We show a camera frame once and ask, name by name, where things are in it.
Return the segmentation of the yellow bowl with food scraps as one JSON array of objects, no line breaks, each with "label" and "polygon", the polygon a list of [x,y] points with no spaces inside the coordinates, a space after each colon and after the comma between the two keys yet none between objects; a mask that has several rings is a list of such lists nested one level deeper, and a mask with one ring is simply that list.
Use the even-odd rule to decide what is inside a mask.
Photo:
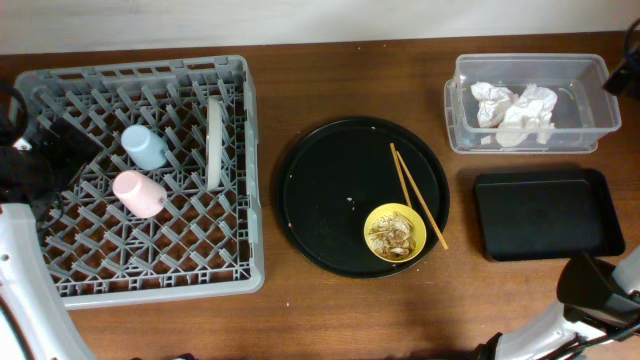
[{"label": "yellow bowl with food scraps", "polygon": [[421,216],[399,203],[375,208],[365,220],[363,235],[370,251],[391,263],[414,259],[428,240],[427,227]]}]

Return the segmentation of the small white napkin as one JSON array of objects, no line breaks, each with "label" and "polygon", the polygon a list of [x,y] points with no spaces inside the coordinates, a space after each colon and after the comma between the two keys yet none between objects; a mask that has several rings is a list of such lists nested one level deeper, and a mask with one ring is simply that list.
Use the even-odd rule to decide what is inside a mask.
[{"label": "small white napkin", "polygon": [[506,87],[496,87],[487,82],[476,82],[471,93],[478,101],[477,121],[480,128],[498,126],[506,111],[518,100],[518,95]]}]

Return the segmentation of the pink cup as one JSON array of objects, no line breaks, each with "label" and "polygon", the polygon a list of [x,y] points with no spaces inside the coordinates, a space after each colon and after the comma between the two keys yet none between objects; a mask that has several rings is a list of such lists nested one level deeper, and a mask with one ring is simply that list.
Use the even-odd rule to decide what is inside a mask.
[{"label": "pink cup", "polygon": [[168,200],[163,186],[135,170],[118,174],[112,183],[112,190],[124,206],[139,218],[157,215]]}]

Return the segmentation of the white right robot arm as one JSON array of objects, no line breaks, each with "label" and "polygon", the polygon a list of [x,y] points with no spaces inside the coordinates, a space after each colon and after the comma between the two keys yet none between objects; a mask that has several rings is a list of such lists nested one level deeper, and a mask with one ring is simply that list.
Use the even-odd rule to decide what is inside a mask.
[{"label": "white right robot arm", "polygon": [[639,253],[625,250],[604,175],[595,169],[482,174],[474,184],[486,255],[498,262],[567,259],[555,302],[472,359],[577,359],[639,333]]}]

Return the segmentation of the light blue cup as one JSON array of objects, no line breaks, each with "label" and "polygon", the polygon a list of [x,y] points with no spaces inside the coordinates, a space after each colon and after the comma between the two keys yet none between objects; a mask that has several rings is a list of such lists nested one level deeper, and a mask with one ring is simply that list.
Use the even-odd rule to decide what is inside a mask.
[{"label": "light blue cup", "polygon": [[143,170],[154,170],[167,162],[167,143],[142,125],[127,127],[121,136],[121,145],[135,165]]}]

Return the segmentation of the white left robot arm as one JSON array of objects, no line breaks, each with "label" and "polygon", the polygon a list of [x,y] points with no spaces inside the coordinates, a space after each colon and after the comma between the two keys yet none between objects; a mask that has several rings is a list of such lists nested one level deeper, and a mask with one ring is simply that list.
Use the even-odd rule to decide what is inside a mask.
[{"label": "white left robot arm", "polygon": [[19,359],[90,359],[41,253],[40,237],[61,221],[62,194],[102,147],[65,120],[33,125],[16,88],[3,93],[19,106],[1,117],[1,314]]}]

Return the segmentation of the wooden chopstick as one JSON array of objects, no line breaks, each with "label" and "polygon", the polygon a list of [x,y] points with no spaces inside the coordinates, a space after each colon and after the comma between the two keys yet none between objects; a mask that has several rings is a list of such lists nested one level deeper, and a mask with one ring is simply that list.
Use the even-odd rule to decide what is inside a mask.
[{"label": "wooden chopstick", "polygon": [[393,161],[394,161],[394,164],[395,164],[395,167],[396,167],[397,175],[398,175],[398,178],[399,178],[399,182],[400,182],[400,186],[401,186],[401,189],[402,189],[402,193],[404,195],[406,206],[408,206],[409,208],[412,208],[411,199],[410,199],[410,196],[409,196],[409,193],[408,193],[408,189],[407,189],[407,186],[406,186],[406,182],[405,182],[405,179],[404,179],[403,170],[402,170],[402,167],[400,165],[399,156],[398,156],[398,153],[396,151],[396,147],[395,147],[394,143],[390,143],[390,150],[391,150],[391,153],[392,153]]},{"label": "wooden chopstick", "polygon": [[433,228],[433,231],[435,232],[440,244],[442,245],[442,247],[445,250],[448,250],[449,246],[448,246],[448,244],[447,244],[447,242],[446,242],[441,230],[439,229],[437,223],[435,222],[435,219],[434,219],[434,217],[433,217],[433,215],[431,213],[431,210],[430,210],[429,206],[427,205],[426,201],[424,200],[424,198],[422,196],[422,193],[421,193],[421,191],[419,190],[419,188],[417,186],[417,183],[415,182],[411,172],[408,169],[408,166],[406,165],[403,157],[401,156],[401,154],[400,154],[400,152],[398,150],[395,150],[395,154],[396,154],[396,157],[398,158],[398,161],[399,161],[399,164],[400,164],[401,168],[403,169],[407,179],[409,180],[409,183],[410,183],[412,189],[416,193],[416,196],[417,196],[417,198],[418,198],[418,200],[419,200],[419,202],[420,202],[420,204],[421,204],[421,206],[422,206],[422,208],[423,208],[423,210],[424,210],[424,212],[425,212],[425,214],[426,214],[426,216],[427,216],[427,218],[428,218],[428,220],[429,220],[429,222],[431,224],[431,227]]}]

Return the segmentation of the large white napkin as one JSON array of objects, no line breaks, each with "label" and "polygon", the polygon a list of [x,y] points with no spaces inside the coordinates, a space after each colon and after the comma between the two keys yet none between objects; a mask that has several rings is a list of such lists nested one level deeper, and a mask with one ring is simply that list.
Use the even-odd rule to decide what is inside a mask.
[{"label": "large white napkin", "polygon": [[557,100],[553,90],[529,84],[506,110],[495,136],[497,143],[502,147],[516,147],[536,133],[536,142],[546,144],[555,129],[551,118]]}]

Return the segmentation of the white round plate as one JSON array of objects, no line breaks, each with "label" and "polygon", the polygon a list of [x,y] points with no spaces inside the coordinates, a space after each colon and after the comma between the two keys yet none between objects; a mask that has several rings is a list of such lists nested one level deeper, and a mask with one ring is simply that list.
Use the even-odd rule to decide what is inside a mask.
[{"label": "white round plate", "polygon": [[214,97],[208,98],[206,152],[207,190],[211,192],[220,183],[222,168],[222,108]]}]

